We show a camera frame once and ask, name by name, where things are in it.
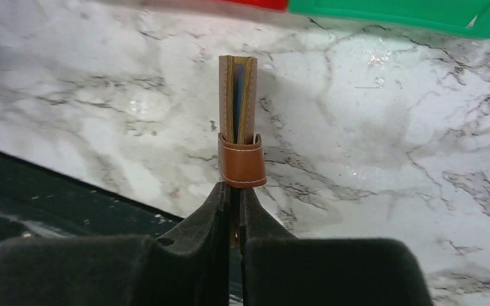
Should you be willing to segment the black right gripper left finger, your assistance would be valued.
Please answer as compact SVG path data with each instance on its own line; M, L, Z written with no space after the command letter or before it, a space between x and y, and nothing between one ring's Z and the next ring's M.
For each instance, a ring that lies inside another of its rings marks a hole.
M228 305L229 197L217 183L159 238L0 242L0 305Z

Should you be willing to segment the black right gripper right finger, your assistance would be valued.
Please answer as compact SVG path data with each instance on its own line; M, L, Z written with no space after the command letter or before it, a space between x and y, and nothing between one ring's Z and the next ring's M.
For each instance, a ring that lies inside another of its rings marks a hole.
M391 238L300 239L239 196L245 305L431 305L417 259Z

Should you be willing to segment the brown leather card holder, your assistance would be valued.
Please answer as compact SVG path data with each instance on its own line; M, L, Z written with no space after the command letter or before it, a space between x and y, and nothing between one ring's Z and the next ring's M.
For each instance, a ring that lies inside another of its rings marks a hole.
M257 58L219 56L218 157L221 178L240 189L267 181L261 136L255 132Z

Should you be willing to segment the red plastic bin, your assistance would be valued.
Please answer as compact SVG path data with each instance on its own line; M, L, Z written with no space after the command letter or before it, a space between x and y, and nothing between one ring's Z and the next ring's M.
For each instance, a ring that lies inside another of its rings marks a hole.
M226 2L243 4L261 8L265 10L285 11L288 7L289 0L225 0Z

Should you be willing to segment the green plastic bin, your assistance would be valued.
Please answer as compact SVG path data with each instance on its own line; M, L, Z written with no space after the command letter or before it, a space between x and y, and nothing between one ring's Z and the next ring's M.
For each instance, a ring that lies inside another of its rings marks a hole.
M490 1L290 1L288 11L301 15L350 18L418 27L464 38L482 40L490 38Z

